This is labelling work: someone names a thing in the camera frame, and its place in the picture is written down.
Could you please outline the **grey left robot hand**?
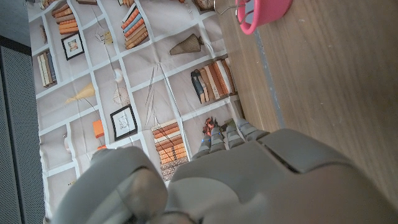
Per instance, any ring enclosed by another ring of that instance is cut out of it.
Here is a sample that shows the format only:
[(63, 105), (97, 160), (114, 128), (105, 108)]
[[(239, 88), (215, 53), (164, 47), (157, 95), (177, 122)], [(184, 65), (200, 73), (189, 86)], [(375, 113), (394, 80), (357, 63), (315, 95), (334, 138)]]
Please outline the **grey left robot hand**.
[(214, 128), (165, 183), (142, 149), (93, 154), (52, 223), (396, 223), (397, 210), (344, 155), (244, 119)]

